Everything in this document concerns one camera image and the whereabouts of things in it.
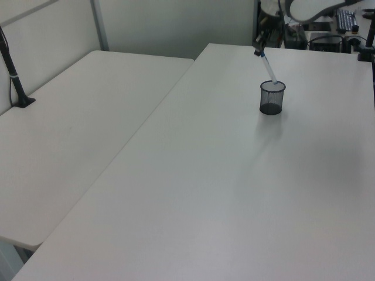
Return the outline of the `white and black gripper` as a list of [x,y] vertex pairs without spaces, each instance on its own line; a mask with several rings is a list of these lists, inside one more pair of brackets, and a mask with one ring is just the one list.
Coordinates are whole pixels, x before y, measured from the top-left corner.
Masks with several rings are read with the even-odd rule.
[[253,40],[254,54],[261,56],[267,46],[269,30],[277,30],[284,25],[284,2],[279,0],[260,1],[258,28],[260,35]]

